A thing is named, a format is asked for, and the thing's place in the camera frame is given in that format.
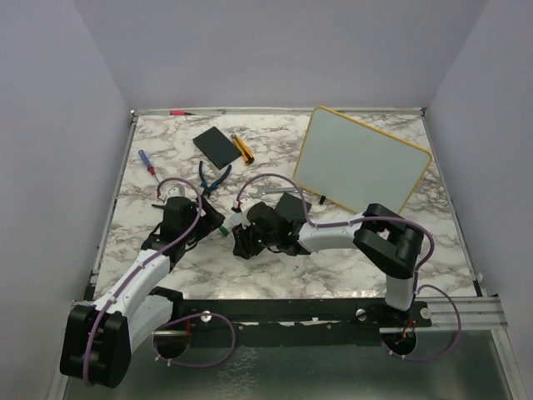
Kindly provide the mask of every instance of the gray wall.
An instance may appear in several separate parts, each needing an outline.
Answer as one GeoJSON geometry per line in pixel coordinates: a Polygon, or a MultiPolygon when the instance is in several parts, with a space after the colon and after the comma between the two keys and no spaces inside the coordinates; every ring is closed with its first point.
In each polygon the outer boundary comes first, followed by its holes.
{"type": "Polygon", "coordinates": [[[533,2],[490,0],[428,112],[476,269],[497,291],[533,398],[533,2]]]}
{"type": "Polygon", "coordinates": [[[74,0],[131,108],[428,106],[486,0],[74,0]]]}
{"type": "Polygon", "coordinates": [[[129,112],[70,0],[0,12],[0,398],[46,397],[129,112]]]}

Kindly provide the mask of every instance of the black square object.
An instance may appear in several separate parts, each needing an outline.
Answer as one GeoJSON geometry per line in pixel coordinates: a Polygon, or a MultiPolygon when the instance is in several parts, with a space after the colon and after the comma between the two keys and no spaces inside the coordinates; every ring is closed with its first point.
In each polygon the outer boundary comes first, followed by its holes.
{"type": "Polygon", "coordinates": [[[241,156],[239,149],[217,127],[207,129],[192,141],[218,169],[224,168],[241,156]]]}
{"type": "MultiPolygon", "coordinates": [[[[311,210],[311,204],[309,202],[306,202],[306,207],[307,211],[311,210]]],[[[303,206],[301,205],[301,199],[287,192],[283,193],[280,201],[277,202],[275,210],[289,223],[306,217],[306,214],[303,212],[303,206]]]]}

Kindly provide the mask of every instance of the blue pliers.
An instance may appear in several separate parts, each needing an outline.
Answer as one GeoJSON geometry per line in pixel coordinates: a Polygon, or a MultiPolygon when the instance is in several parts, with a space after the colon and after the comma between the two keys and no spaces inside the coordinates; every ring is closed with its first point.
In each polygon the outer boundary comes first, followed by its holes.
{"type": "Polygon", "coordinates": [[[224,182],[224,179],[227,178],[231,170],[232,165],[230,164],[226,168],[226,171],[224,171],[224,173],[215,182],[213,182],[211,185],[208,185],[206,178],[203,176],[203,161],[200,161],[200,166],[198,167],[198,174],[200,175],[200,179],[202,180],[202,184],[200,185],[203,188],[202,196],[206,196],[209,198],[211,196],[211,192],[217,189],[220,184],[224,182]]]}

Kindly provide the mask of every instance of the wrench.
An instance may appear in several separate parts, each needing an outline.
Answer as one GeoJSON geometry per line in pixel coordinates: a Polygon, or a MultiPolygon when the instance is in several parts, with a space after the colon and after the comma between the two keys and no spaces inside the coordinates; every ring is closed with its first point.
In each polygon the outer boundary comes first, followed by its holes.
{"type": "Polygon", "coordinates": [[[284,193],[284,192],[297,192],[295,187],[263,187],[263,186],[255,186],[254,189],[257,190],[257,192],[250,192],[250,196],[253,198],[260,198],[261,196],[264,196],[265,194],[271,194],[271,193],[284,193]]]}

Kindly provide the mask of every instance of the marble table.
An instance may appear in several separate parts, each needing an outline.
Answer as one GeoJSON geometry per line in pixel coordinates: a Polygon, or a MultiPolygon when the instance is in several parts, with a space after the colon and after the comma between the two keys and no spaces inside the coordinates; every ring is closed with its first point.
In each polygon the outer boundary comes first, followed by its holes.
{"type": "MultiPolygon", "coordinates": [[[[430,144],[420,116],[403,114],[355,114],[386,132],[424,148],[430,144]]],[[[216,126],[228,137],[239,135],[252,149],[255,162],[247,167],[237,159],[228,179],[210,198],[227,218],[241,185],[258,173],[274,172],[290,177],[309,122],[308,114],[294,115],[198,115],[139,117],[117,205],[103,252],[95,298],[107,291],[140,250],[142,241],[160,222],[162,211],[151,207],[156,182],[142,165],[137,152],[145,150],[161,177],[182,177],[199,186],[198,163],[207,158],[192,138],[216,126]]],[[[208,181],[218,176],[204,165],[208,181]]],[[[264,184],[286,186],[272,178],[264,184]]],[[[262,198],[274,205],[280,195],[262,198]]],[[[318,204],[307,194],[315,220],[343,219],[351,214],[335,204],[318,204]]],[[[461,248],[445,190],[436,165],[431,164],[401,215],[428,228],[435,237],[433,258],[421,269],[421,283],[434,284],[452,296],[474,296],[471,275],[461,248]]],[[[186,298],[343,298],[377,297],[385,289],[385,276],[366,257],[353,250],[327,250],[310,256],[288,257],[264,251],[250,260],[233,256],[233,237],[213,232],[188,252],[159,286],[180,290],[186,298]]],[[[428,248],[424,242],[422,252],[428,248]]]]}

